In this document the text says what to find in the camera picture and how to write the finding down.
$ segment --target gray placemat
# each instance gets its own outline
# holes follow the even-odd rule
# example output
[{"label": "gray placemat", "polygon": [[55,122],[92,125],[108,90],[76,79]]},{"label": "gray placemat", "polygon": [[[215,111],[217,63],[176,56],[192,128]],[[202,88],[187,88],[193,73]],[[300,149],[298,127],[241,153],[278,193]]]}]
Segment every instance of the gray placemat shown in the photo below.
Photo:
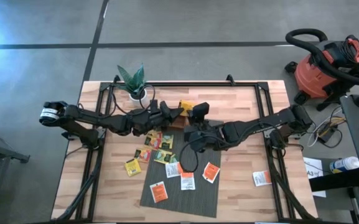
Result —
[{"label": "gray placemat", "polygon": [[[185,144],[184,130],[172,128],[166,131],[166,133],[174,135],[172,152],[179,159],[179,152]],[[204,153],[198,154],[198,169],[194,172],[196,190],[181,190],[180,177],[167,178],[165,165],[153,161],[155,156],[156,151],[153,151],[143,186],[141,206],[216,218],[220,175],[218,174],[214,183],[211,184],[202,177],[202,174],[208,162],[218,167],[221,166],[221,152],[207,149]],[[190,170],[193,169],[196,165],[196,160],[189,146],[185,149],[182,156],[184,167]],[[150,185],[160,181],[164,181],[168,199],[154,203]]]}]

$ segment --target red shop vacuum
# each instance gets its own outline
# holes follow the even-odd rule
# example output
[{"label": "red shop vacuum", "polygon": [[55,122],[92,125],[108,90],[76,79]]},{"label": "red shop vacuum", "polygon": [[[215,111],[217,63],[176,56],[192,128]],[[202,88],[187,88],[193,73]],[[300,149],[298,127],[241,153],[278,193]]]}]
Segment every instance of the red shop vacuum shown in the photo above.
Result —
[{"label": "red shop vacuum", "polygon": [[[313,45],[294,37],[309,34],[319,38]],[[311,98],[324,98],[317,105],[322,111],[330,103],[339,103],[339,98],[351,87],[359,85],[359,40],[349,35],[343,42],[327,40],[327,36],[317,29],[297,29],[286,35],[286,41],[310,52],[299,63],[290,62],[284,68],[293,73],[299,92],[294,101],[303,105]]]}]

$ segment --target yellow box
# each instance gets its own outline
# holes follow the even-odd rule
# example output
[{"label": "yellow box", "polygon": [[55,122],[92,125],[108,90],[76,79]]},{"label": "yellow box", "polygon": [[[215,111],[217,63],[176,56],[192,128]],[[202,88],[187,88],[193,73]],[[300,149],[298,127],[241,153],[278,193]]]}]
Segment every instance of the yellow box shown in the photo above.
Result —
[{"label": "yellow box", "polygon": [[195,106],[195,103],[189,102],[189,101],[185,101],[185,100],[180,100],[179,101],[179,108],[183,108],[183,112],[181,112],[181,116],[189,116],[187,114],[187,110],[192,110],[193,107]]}]

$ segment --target concrete floor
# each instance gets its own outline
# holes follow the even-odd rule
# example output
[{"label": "concrete floor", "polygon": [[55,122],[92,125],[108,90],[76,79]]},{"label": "concrete floor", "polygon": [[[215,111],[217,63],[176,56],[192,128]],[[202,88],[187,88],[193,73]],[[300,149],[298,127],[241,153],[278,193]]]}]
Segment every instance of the concrete floor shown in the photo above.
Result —
[{"label": "concrete floor", "polygon": [[[90,44],[102,2],[0,0],[0,44]],[[110,0],[100,43],[284,41],[290,30],[306,27],[321,29],[332,40],[359,38],[359,0]],[[0,223],[50,218],[67,141],[61,130],[41,126],[38,117],[44,101],[77,102],[89,54],[89,49],[0,49],[0,136],[31,155],[28,164],[11,162],[0,195]],[[292,101],[296,84],[283,68],[306,54],[288,46],[98,49],[90,80],[112,80],[117,64],[135,70],[144,63],[148,80],[222,80],[229,73],[237,80],[285,80]],[[315,122],[334,107],[317,113],[306,106]],[[338,147],[316,144],[305,147],[304,155],[355,155],[347,127],[342,128]],[[341,205],[348,199],[340,192],[328,195],[315,200],[319,216],[350,222],[347,212],[327,211],[346,209]]]}]

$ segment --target white pot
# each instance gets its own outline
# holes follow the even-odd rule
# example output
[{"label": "white pot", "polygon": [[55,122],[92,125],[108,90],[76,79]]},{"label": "white pot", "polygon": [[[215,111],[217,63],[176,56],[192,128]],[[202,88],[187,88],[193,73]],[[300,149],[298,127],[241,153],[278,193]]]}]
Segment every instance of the white pot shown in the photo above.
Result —
[{"label": "white pot", "polygon": [[[141,106],[139,100],[135,100],[134,98],[132,98],[131,94],[129,94],[129,99],[131,99],[132,104],[133,104],[134,106],[139,107],[139,108],[142,108],[142,106]],[[144,90],[144,96],[143,96],[143,98],[141,99],[141,101],[142,101],[143,107],[146,108],[147,106],[149,106],[150,101],[149,101],[149,98],[147,97],[147,91],[146,91],[146,90]]]}]

